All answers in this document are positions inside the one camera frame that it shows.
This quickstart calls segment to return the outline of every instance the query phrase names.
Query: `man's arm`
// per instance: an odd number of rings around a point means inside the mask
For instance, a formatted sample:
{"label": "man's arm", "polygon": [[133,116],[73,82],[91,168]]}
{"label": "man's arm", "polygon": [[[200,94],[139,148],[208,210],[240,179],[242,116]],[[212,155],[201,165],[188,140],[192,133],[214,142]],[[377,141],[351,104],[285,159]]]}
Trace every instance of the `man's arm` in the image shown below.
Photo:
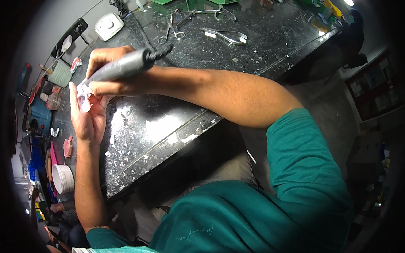
{"label": "man's arm", "polygon": [[70,82],[70,116],[77,138],[75,206],[77,217],[87,233],[95,227],[107,227],[107,212],[100,188],[100,143],[105,131],[108,97],[90,97],[87,113],[79,109],[76,86]]}
{"label": "man's arm", "polygon": [[252,74],[154,66],[122,82],[93,82],[97,96],[170,96],[208,108],[236,124],[266,128],[301,103],[278,83]]}
{"label": "man's arm", "polygon": [[107,226],[107,212],[100,187],[100,145],[77,142],[75,206],[84,232]]}

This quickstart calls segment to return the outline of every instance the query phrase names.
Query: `scissors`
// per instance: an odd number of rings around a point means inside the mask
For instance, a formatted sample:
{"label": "scissors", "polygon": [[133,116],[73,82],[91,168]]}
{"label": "scissors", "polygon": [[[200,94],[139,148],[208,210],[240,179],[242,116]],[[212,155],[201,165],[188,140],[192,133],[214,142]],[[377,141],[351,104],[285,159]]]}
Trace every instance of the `scissors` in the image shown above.
{"label": "scissors", "polygon": [[185,36],[184,32],[176,32],[175,28],[173,27],[173,24],[172,24],[173,15],[170,16],[170,20],[168,17],[166,17],[166,20],[167,20],[166,35],[159,38],[159,40],[158,40],[159,44],[164,44],[167,41],[167,37],[169,35],[170,28],[173,30],[173,33],[174,33],[176,39],[179,40],[179,39],[184,38],[184,36]]}
{"label": "scissors", "polygon": [[[236,31],[218,31],[217,29],[213,29],[213,28],[204,28],[204,27],[200,27],[200,30],[203,30],[204,32],[208,32],[211,34],[217,34],[218,36],[224,38],[226,41],[235,44],[235,45],[245,45],[246,44],[246,40],[247,40],[247,36],[244,35],[241,32],[236,32]],[[239,41],[233,40],[225,35],[223,35],[223,32],[228,32],[228,33],[232,33],[235,34],[237,36],[239,36]]]}

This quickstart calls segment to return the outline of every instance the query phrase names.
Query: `blue machine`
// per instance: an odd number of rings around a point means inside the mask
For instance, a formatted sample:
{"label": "blue machine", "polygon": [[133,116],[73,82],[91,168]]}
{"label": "blue machine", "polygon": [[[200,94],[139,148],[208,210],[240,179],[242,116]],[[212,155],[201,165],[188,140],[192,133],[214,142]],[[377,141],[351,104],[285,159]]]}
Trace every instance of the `blue machine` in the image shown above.
{"label": "blue machine", "polygon": [[30,69],[31,66],[29,63],[25,64],[22,68],[16,90],[17,94],[27,98],[23,120],[23,131],[30,135],[45,137],[48,135],[51,125],[51,111],[47,108],[47,104],[42,101],[39,96],[35,96],[33,92],[31,95],[28,95],[27,93],[20,91],[23,83],[28,81],[28,75],[31,72]]}
{"label": "blue machine", "polygon": [[35,97],[27,111],[29,130],[38,136],[47,136],[51,126],[52,113],[47,104],[39,97]]}

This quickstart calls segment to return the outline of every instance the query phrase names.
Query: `white plastic container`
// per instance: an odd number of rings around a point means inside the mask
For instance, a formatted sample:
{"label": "white plastic container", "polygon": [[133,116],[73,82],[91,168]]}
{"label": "white plastic container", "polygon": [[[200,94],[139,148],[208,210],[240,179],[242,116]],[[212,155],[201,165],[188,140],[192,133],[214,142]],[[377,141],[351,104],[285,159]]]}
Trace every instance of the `white plastic container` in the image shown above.
{"label": "white plastic container", "polygon": [[59,194],[71,192],[75,189],[75,180],[72,171],[67,165],[54,164],[52,166],[52,179]]}
{"label": "white plastic container", "polygon": [[123,27],[124,22],[117,14],[107,13],[97,21],[94,30],[102,41],[107,41],[116,35]]}

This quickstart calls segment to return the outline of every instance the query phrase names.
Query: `floor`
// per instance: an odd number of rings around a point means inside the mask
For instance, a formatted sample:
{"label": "floor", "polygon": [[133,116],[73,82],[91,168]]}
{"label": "floor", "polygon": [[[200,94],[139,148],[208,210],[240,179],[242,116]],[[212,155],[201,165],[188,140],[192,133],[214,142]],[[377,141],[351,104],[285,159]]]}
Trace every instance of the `floor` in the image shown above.
{"label": "floor", "polygon": [[[341,169],[342,177],[346,179],[345,163],[359,127],[346,97],[345,84],[339,74],[336,73],[326,85],[324,81],[318,81],[286,88],[301,101],[315,119],[332,156]],[[272,192],[266,156],[266,131],[245,127],[239,129],[246,148],[255,159],[256,164],[252,163],[255,177],[266,191]],[[120,234],[130,240],[135,240],[138,236],[149,242],[160,222],[148,211],[150,207],[142,202],[137,193],[133,193],[125,201],[116,202],[113,209],[119,213],[111,226],[115,226]]]}

